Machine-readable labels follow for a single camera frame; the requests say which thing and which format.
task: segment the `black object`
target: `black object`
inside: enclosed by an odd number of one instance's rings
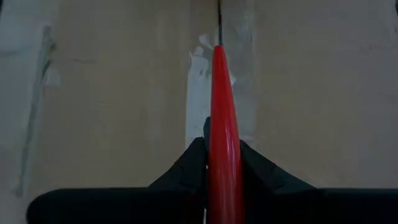
[[[205,139],[146,188],[63,189],[37,197],[30,224],[203,223]],[[397,223],[398,190],[316,189],[241,141],[246,223]]]

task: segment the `red plastic handle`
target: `red plastic handle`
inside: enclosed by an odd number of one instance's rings
[[[222,46],[213,53],[209,149],[209,222],[244,222],[241,151],[228,66]]]

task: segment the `red handle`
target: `red handle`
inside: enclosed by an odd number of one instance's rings
[[[238,125],[222,46],[213,53],[209,149],[210,224],[242,224],[243,186]]]

